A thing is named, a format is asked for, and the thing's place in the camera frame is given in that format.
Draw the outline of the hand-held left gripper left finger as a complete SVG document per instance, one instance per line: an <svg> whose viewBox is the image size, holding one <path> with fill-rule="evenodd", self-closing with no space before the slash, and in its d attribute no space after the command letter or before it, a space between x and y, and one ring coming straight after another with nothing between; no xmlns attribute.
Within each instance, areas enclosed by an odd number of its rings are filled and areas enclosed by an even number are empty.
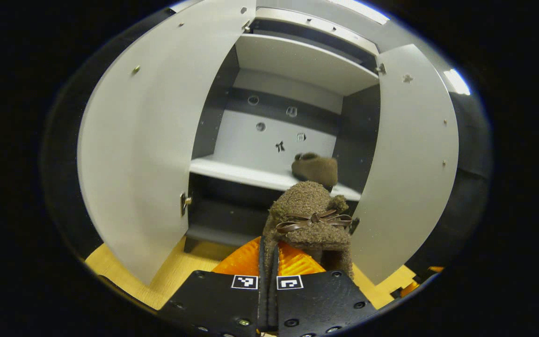
<svg viewBox="0 0 539 337"><path fill-rule="evenodd" d="M157 311L187 337L258 337L260 240L227 248L190 238L178 260L188 275Z"/></svg>

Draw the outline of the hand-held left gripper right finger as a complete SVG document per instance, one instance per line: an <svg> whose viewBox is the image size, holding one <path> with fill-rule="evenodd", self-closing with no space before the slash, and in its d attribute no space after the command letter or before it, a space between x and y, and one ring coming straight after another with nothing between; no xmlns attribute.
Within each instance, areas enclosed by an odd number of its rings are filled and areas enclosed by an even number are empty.
<svg viewBox="0 0 539 337"><path fill-rule="evenodd" d="M279 243L274 251L274 331L278 337L336 334L377 313L343 270L324 270L308 254Z"/></svg>

